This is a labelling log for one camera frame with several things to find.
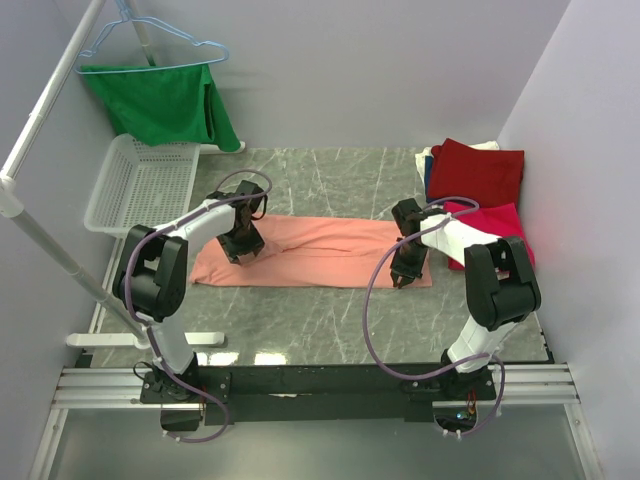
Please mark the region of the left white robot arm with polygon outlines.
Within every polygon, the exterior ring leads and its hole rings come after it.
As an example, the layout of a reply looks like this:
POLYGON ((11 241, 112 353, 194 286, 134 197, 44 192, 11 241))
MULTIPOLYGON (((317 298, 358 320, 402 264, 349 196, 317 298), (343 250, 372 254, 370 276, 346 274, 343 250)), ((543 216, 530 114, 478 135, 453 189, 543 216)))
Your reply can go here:
POLYGON ((257 256, 265 242, 254 222, 266 213, 269 191, 243 180, 234 192, 217 190, 173 221, 135 225, 127 233, 112 292, 150 344, 158 376, 150 384, 164 384, 176 401, 189 401, 201 391, 197 356, 176 318, 186 293, 190 251, 215 239, 231 264, 257 256))

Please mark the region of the salmon pink t shirt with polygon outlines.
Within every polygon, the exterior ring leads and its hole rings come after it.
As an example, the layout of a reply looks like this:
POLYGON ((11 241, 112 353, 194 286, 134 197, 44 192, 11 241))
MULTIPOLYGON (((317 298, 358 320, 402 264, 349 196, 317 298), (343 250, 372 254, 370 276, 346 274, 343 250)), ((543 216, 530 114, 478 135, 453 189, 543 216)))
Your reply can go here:
POLYGON ((195 257, 189 281, 216 287, 365 288, 396 242, 392 221, 267 215, 256 224, 265 246, 232 264, 212 240, 195 257))

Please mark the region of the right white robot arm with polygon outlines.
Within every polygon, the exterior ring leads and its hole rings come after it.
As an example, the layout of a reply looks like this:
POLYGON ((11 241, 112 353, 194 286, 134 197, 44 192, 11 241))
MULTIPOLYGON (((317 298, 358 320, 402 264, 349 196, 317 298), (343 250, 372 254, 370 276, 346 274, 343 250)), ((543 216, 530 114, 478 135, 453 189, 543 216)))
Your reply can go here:
POLYGON ((444 395, 460 399, 477 386, 490 356, 504 339, 541 305, 541 294, 525 241, 482 232, 436 207, 423 209, 414 199, 392 209, 402 236, 416 237, 401 246, 391 261, 395 288, 423 276, 427 254, 437 250, 463 266, 469 318, 446 349, 438 386, 444 395))

